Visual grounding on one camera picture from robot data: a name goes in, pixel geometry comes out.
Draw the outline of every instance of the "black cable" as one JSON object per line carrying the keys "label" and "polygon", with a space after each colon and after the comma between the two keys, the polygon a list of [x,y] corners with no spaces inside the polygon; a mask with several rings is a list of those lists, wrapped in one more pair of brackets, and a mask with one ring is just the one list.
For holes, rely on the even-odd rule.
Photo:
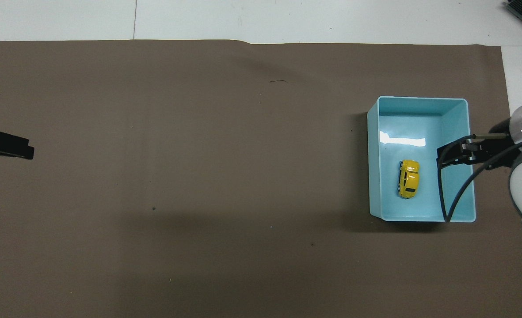
{"label": "black cable", "polygon": [[441,213],[443,214],[444,221],[447,221],[447,213],[445,210],[445,201],[443,200],[443,188],[442,188],[442,184],[441,184],[441,169],[442,169],[443,159],[445,159],[445,156],[447,155],[448,151],[450,151],[450,149],[453,147],[453,145],[460,144],[467,139],[474,139],[474,138],[475,138],[475,135],[469,135],[469,136],[461,137],[455,141],[452,141],[451,143],[448,143],[438,157],[437,168],[438,168],[439,202],[441,203]]}
{"label": "black cable", "polygon": [[467,189],[467,187],[469,186],[471,181],[473,181],[473,179],[475,179],[475,177],[477,177],[477,175],[479,175],[479,173],[483,172],[485,169],[487,169],[487,167],[489,167],[493,163],[497,162],[504,155],[507,155],[509,152],[514,151],[520,147],[522,147],[522,142],[512,145],[512,146],[508,147],[507,149],[504,149],[503,151],[500,151],[499,153],[497,153],[496,155],[491,157],[489,160],[485,161],[485,163],[483,163],[483,165],[481,165],[481,167],[479,167],[477,170],[475,170],[475,172],[469,178],[467,178],[467,180],[465,181],[465,183],[463,183],[463,185],[461,186],[459,191],[457,191],[457,195],[455,195],[455,199],[453,199],[453,202],[451,203],[451,207],[449,208],[449,213],[447,214],[447,222],[449,222],[451,220],[451,217],[453,216],[453,212],[455,211],[455,207],[457,206],[457,202],[459,202],[459,199],[461,199],[461,195],[463,195],[463,193],[465,192],[465,189]]}

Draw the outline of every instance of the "toy car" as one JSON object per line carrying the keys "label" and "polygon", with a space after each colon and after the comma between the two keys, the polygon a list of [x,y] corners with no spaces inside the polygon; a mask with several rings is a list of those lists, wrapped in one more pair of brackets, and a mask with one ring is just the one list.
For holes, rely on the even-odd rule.
{"label": "toy car", "polygon": [[418,170],[420,170],[420,163],[414,160],[403,160],[400,162],[398,195],[406,199],[410,199],[416,195],[420,181]]}

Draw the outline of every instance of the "white table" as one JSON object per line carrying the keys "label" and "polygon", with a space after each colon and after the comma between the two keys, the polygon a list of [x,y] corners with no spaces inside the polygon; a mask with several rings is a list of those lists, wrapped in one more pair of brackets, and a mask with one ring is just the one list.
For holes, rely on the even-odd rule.
{"label": "white table", "polygon": [[0,41],[132,38],[498,45],[522,105],[522,22],[503,0],[0,0]]}

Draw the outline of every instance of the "brown mat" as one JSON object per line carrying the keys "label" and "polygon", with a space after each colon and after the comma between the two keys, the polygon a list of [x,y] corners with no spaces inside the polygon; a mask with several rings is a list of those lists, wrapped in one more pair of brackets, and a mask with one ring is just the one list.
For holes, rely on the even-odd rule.
{"label": "brown mat", "polygon": [[0,317],[522,317],[507,170],[475,223],[369,214],[380,95],[509,116],[499,47],[0,42]]}

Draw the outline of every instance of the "blue plastic bin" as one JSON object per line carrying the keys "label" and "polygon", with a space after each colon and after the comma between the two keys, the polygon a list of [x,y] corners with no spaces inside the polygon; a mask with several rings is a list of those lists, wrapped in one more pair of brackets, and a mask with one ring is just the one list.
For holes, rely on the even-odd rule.
{"label": "blue plastic bin", "polygon": [[[381,96],[367,114],[370,213],[386,221],[443,222],[437,187],[437,148],[469,135],[469,107],[461,98]],[[420,163],[420,185],[412,199],[398,196],[400,161]],[[469,165],[442,171],[446,209]],[[469,185],[451,219],[475,221],[475,193]]]}

